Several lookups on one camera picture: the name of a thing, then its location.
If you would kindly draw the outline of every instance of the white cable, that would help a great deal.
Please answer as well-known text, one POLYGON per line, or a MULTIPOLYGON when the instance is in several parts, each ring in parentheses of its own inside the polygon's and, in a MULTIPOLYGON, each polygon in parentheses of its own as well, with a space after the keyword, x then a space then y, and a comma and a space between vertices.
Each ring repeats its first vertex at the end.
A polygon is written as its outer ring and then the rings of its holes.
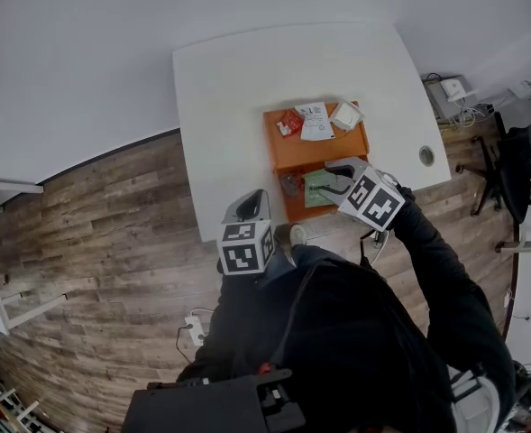
POLYGON ((377 259, 380 258, 381 252, 383 252, 383 249, 385 248, 385 244, 388 242, 389 239, 389 231, 385 232, 385 240, 383 241, 383 244, 380 247, 380 250, 377 252, 377 255, 375 255, 375 258, 371 261, 370 265, 373 266, 375 262, 377 262, 377 259))
POLYGON ((199 313, 199 312, 202 312, 202 313, 211 313, 213 314, 214 311, 212 309, 209 309, 209 308, 193 308, 189 311, 189 315, 190 316, 193 316, 195 313, 199 313))

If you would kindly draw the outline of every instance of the person's arm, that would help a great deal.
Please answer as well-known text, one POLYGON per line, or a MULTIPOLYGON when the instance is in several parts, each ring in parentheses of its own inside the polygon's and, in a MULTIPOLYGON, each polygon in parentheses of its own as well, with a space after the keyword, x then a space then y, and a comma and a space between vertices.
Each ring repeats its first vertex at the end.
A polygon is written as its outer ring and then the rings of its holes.
POLYGON ((410 189, 394 219, 396 237, 411 255, 417 280, 429 306, 427 340, 446 364, 465 371, 481 363, 496 385, 500 419, 515 399, 514 367, 491 315, 483 290, 439 232, 421 212, 410 189))
POLYGON ((223 277, 221 296, 211 317, 209 333, 195 360, 177 378, 183 382, 193 378, 208 378, 211 382, 231 377, 240 323, 251 309, 255 289, 247 278, 223 277))

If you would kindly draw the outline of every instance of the person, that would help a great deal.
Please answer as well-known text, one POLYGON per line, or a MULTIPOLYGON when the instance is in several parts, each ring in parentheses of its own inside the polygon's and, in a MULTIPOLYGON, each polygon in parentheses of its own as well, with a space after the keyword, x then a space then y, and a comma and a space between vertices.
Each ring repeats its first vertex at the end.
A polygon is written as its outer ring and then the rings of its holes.
POLYGON ((484 372, 503 421, 514 367, 489 303, 411 190, 399 191, 406 202, 392 229, 429 306, 426 338, 366 258, 356 265, 307 245, 293 226, 295 266, 276 252, 257 281, 223 278, 209 334, 178 382, 218 382, 273 363, 293 372, 287 391, 307 421, 299 431, 452 432, 460 422, 450 366, 484 372))

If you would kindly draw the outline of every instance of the power strip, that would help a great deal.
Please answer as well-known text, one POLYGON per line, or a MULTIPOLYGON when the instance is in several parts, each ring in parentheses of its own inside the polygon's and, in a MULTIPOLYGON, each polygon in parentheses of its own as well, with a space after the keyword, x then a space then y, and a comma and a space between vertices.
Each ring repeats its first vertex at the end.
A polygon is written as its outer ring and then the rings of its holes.
POLYGON ((193 340, 193 345, 202 346, 206 335, 199 318, 197 316, 187 316, 185 317, 185 322, 192 326, 188 331, 191 335, 191 340, 193 340))

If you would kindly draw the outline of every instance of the white paper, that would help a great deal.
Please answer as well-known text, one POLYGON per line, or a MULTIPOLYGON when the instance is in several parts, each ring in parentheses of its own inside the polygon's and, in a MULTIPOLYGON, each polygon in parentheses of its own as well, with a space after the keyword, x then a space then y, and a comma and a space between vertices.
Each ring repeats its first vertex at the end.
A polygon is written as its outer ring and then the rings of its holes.
POLYGON ((302 140, 321 141, 335 138, 325 103, 310 103, 297 106, 296 109, 305 119, 301 129, 302 140))

